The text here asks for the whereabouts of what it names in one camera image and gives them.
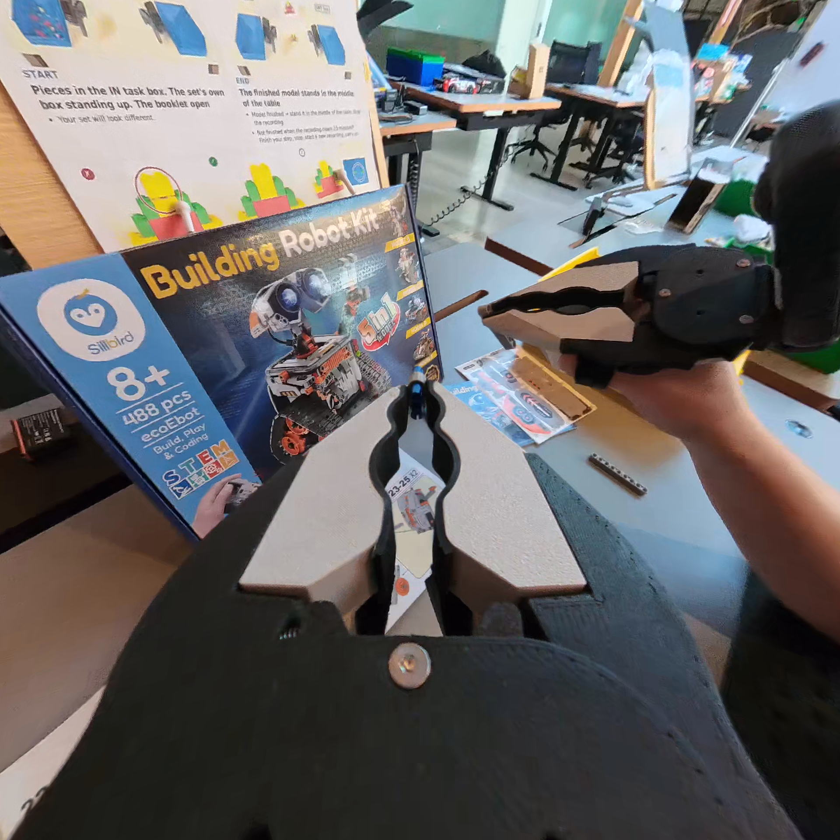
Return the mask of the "small blue booklet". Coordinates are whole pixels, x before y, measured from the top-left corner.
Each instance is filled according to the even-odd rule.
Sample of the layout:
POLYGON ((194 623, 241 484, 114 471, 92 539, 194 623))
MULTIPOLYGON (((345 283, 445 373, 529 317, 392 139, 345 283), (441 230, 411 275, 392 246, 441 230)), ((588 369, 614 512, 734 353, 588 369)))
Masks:
POLYGON ((534 443, 531 437, 519 425, 516 425, 507 414, 504 414, 476 384, 470 382, 454 383, 446 385, 445 390, 514 444, 525 448, 534 443))

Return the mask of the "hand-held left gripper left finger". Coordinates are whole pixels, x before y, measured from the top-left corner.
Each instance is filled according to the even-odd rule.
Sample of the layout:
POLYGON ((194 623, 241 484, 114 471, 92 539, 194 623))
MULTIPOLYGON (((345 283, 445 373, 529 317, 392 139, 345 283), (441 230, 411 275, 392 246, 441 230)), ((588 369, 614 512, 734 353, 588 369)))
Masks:
POLYGON ((269 520, 239 587, 354 614, 357 632, 384 634, 396 537, 387 492, 400 468, 403 389, 391 388, 317 444, 269 520))

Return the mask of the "metal stand base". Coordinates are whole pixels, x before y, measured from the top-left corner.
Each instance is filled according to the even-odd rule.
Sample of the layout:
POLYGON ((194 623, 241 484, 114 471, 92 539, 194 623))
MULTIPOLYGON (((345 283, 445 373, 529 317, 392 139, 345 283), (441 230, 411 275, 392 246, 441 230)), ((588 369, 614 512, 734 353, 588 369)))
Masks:
POLYGON ((570 249, 580 248, 617 223, 645 215, 677 197, 680 190, 678 185, 647 190, 640 184, 597 193, 586 199, 584 213, 560 223, 561 241, 570 249))

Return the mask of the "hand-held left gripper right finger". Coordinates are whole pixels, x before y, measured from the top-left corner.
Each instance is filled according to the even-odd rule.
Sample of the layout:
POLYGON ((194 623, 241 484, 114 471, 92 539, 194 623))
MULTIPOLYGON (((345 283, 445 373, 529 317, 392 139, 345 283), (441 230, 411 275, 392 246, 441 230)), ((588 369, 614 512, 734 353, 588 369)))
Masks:
POLYGON ((587 580, 524 450, 441 384, 425 387, 443 480, 427 582, 444 635, 471 635, 494 605, 587 593, 587 580))

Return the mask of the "sticker sheet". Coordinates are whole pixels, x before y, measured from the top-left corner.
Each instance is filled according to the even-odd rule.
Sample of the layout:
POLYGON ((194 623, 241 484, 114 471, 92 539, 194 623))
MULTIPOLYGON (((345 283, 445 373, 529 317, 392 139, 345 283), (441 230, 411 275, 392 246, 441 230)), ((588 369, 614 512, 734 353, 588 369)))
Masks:
POLYGON ((596 405, 521 346, 495 350, 455 367, 540 445, 575 429, 596 405))

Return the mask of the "cardboard box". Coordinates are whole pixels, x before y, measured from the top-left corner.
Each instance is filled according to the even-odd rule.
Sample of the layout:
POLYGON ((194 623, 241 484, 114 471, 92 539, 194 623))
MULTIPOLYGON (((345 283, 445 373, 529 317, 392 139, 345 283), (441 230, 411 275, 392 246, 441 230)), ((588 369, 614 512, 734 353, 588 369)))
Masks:
POLYGON ((550 61, 550 47, 534 41, 528 48, 526 66, 516 66, 511 73, 508 94, 522 100, 535 100, 543 97, 547 83, 550 61))

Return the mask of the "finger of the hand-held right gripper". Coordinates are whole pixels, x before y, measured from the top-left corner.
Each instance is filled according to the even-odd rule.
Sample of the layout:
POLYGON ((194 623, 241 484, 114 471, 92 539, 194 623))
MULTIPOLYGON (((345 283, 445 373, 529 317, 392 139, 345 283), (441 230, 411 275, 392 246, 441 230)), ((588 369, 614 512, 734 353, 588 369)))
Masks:
POLYGON ((604 308, 580 314, 563 314, 552 309, 524 311, 510 309, 491 314, 479 308, 483 325, 506 347, 523 343, 541 350, 560 352, 563 340, 595 340, 629 343, 636 322, 619 308, 604 308))
POLYGON ((486 316, 567 308, 572 308, 574 314, 606 308, 625 310, 636 299, 639 276, 637 261, 584 264, 487 304, 486 316))

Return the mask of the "grey holed building beam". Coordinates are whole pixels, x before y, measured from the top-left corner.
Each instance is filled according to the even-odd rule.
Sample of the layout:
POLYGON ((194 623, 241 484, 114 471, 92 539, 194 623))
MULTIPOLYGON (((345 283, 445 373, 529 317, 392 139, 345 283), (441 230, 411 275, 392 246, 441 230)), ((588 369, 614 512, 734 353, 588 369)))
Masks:
POLYGON ((598 470, 604 476, 617 483, 636 497, 644 497, 648 489, 633 477, 616 467, 613 463, 598 454, 591 454, 587 459, 590 466, 598 470))

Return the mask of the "robot kit box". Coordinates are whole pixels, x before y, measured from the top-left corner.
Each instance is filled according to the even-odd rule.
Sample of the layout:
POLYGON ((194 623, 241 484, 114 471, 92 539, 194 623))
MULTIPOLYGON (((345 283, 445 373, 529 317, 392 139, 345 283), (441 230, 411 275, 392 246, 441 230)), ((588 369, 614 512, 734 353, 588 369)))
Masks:
POLYGON ((394 185, 2 278, 2 335, 200 539, 394 386, 442 378, 394 185))

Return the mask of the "toy car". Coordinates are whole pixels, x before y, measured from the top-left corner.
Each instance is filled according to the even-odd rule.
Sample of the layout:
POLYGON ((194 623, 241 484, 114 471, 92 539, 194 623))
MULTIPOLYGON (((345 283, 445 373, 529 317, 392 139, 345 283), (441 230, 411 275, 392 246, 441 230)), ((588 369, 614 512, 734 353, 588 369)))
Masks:
POLYGON ((477 77, 445 72, 433 81, 436 91, 455 95, 494 96, 505 90, 506 79, 479 74, 477 77))

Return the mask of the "white whiteboard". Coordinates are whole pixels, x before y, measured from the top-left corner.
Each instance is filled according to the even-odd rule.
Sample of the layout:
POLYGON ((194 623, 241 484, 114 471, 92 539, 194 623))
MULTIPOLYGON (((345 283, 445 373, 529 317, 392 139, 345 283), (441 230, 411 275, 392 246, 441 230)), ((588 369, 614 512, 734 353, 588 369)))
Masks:
POLYGON ((839 97, 839 2, 826 2, 784 65, 764 104, 789 118, 839 97))

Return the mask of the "wood-topped background desk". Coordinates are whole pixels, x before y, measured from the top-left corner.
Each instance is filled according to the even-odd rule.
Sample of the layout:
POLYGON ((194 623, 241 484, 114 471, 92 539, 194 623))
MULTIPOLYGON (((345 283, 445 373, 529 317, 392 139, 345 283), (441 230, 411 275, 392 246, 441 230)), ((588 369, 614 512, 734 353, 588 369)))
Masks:
POLYGON ((468 133, 495 130, 495 143, 481 189, 463 187, 461 192, 466 196, 478 197, 506 212, 512 212, 513 205, 494 197, 497 174, 502 167, 510 132, 514 128, 536 125, 546 116, 555 118, 562 108, 561 101, 549 97, 524 99, 509 92, 494 95, 450 93, 408 82, 397 82, 396 86, 405 100, 425 103, 455 119, 458 130, 468 133))
POLYGON ((630 139, 625 151, 618 153, 616 165, 605 166, 605 162, 611 147, 618 147, 620 144, 620 130, 644 129, 644 100, 621 97, 602 87, 595 87, 593 91, 586 92, 579 87, 549 83, 545 90, 552 98, 560 101, 561 115, 569 119, 554 157, 551 173, 542 176, 542 179, 570 192, 579 190, 578 186, 565 182, 562 173, 579 127, 583 122, 589 121, 601 127, 601 133, 588 162, 575 164, 583 173, 583 186, 588 188, 594 181, 604 178, 610 179, 613 184, 625 183, 628 179, 625 168, 634 157, 635 139, 630 139))

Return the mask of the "black wooden box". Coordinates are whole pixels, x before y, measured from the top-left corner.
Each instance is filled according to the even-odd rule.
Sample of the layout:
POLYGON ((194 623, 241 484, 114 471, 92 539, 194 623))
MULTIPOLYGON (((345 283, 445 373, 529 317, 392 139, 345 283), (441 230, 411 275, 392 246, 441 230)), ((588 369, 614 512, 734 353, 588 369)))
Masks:
POLYGON ((706 158, 688 183, 665 228, 684 235, 692 234, 729 185, 732 169, 732 161, 706 158))

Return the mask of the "grey desk with wooden edge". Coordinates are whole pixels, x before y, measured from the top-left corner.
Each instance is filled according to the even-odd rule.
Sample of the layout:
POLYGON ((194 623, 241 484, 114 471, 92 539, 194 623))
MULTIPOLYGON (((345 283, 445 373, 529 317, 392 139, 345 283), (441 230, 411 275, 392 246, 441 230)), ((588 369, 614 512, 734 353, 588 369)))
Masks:
MULTIPOLYGON (((641 245, 707 246, 734 237, 732 217, 715 209, 710 210, 691 234, 667 227, 666 223, 679 201, 677 190, 661 190, 657 196, 668 195, 668 201, 655 206, 648 213, 631 219, 620 219, 609 213, 596 230, 609 230, 580 245, 585 215, 580 213, 557 223, 548 218, 530 217, 518 224, 490 234, 486 249, 516 265, 542 277, 567 263, 588 248, 596 247, 605 256, 616 250, 641 245)), ((819 411, 838 405, 838 373, 823 374, 771 351, 753 352, 747 357, 743 373, 796 401, 819 411)))

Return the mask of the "green plastic bin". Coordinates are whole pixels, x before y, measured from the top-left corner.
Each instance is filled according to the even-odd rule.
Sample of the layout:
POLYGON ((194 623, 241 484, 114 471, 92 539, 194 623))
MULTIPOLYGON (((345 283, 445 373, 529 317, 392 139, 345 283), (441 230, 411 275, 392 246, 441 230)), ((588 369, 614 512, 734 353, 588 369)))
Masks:
POLYGON ((741 215, 757 217, 753 208, 756 183, 738 179, 731 181, 720 193, 714 210, 724 216, 735 218, 741 215))
POLYGON ((804 261, 775 269, 780 336, 771 348, 821 373, 838 372, 838 249, 807 250, 804 261))

